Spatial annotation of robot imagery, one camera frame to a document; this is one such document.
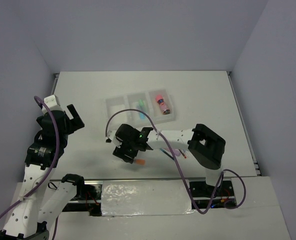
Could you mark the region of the orange capped highlighter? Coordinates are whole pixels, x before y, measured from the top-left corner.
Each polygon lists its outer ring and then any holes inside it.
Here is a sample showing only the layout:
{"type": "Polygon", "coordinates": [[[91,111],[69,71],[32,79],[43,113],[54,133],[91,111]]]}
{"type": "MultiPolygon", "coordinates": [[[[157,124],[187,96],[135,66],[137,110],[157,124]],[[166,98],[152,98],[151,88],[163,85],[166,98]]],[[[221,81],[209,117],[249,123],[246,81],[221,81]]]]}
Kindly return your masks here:
{"type": "Polygon", "coordinates": [[[135,164],[137,165],[145,165],[146,161],[144,159],[135,159],[135,164]]]}

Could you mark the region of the blue highlighter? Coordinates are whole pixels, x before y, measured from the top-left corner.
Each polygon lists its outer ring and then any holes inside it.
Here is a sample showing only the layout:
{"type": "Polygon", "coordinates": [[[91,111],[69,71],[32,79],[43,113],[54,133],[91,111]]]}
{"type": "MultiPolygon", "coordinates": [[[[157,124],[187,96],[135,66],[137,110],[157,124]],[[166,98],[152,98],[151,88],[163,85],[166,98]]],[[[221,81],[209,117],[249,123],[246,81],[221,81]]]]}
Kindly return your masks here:
{"type": "Polygon", "coordinates": [[[139,105],[139,104],[136,106],[136,108],[137,108],[137,110],[140,111],[139,112],[139,118],[141,120],[144,120],[146,118],[146,116],[144,115],[144,112],[145,112],[144,108],[141,105],[139,105]]]}

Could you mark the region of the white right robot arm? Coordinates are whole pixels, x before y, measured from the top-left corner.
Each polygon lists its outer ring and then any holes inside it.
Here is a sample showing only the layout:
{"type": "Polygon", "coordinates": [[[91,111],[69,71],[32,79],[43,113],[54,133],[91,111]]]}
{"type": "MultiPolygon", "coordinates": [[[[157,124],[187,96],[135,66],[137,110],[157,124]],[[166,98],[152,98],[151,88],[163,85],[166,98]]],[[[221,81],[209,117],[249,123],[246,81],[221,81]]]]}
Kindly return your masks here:
{"type": "Polygon", "coordinates": [[[115,145],[113,155],[131,164],[139,151],[188,151],[205,168],[206,192],[216,196],[223,189],[220,175],[226,141],[204,124],[197,124],[187,130],[163,131],[154,131],[152,127],[138,130],[128,124],[122,124],[117,130],[109,131],[107,138],[115,145]]]}

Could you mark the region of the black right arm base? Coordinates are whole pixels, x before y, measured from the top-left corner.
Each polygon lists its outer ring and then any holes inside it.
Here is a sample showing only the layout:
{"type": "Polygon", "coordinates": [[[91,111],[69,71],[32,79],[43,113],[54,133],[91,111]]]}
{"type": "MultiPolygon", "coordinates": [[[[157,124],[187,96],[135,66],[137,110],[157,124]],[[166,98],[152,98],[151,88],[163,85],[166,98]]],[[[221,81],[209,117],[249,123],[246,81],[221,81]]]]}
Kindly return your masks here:
{"type": "MultiPolygon", "coordinates": [[[[210,198],[214,188],[214,186],[207,185],[205,180],[189,182],[189,189],[194,198],[210,198]]],[[[232,182],[230,180],[223,180],[217,188],[214,197],[224,198],[233,197],[234,195],[232,182]]]]}

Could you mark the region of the purple highlighter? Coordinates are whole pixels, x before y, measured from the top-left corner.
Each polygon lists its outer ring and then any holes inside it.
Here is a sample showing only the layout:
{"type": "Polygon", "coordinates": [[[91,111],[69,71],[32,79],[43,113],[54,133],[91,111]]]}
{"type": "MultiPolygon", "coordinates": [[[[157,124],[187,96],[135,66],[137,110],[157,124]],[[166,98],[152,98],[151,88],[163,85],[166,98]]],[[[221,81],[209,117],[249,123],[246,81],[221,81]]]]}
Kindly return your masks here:
{"type": "Polygon", "coordinates": [[[181,155],[181,153],[180,153],[180,151],[178,149],[173,149],[173,152],[174,152],[174,154],[176,156],[180,156],[181,155]]]}

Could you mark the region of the green capped highlighter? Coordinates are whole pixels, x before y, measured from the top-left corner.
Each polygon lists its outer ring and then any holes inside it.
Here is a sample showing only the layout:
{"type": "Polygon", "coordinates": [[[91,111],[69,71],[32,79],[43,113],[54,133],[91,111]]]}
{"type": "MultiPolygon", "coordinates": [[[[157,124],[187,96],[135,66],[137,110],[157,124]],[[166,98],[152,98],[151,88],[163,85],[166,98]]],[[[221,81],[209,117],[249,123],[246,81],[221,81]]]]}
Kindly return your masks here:
{"type": "Polygon", "coordinates": [[[139,99],[138,100],[138,107],[143,112],[146,112],[147,111],[147,108],[146,108],[146,105],[145,105],[145,101],[142,100],[142,99],[139,99]]]}

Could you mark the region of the pink capped glue bottle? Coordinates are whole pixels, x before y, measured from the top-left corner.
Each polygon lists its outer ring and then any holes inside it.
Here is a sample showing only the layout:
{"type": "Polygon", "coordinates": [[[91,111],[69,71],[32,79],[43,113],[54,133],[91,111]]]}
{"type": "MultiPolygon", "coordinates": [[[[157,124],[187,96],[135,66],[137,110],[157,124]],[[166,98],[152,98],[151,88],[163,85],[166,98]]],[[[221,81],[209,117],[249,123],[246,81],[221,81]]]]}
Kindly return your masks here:
{"type": "Polygon", "coordinates": [[[169,108],[168,104],[165,102],[165,99],[161,94],[158,94],[155,97],[155,101],[158,104],[160,112],[163,115],[169,115],[171,113],[171,109],[169,108]]]}

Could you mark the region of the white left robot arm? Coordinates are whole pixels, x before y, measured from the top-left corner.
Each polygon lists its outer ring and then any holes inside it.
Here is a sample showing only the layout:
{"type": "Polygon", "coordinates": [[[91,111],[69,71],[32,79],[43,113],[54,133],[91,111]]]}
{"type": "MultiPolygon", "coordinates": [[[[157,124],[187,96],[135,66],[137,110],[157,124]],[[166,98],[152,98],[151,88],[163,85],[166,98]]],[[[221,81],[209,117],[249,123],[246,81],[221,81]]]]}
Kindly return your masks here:
{"type": "Polygon", "coordinates": [[[68,136],[85,126],[73,104],[67,109],[72,119],[59,105],[45,107],[45,113],[37,118],[41,129],[27,149],[21,195],[1,214],[11,213],[0,230],[0,240],[48,240],[51,227],[58,222],[67,203],[85,196],[84,178],[68,173],[51,198],[42,203],[51,175],[68,144],[68,136]]]}

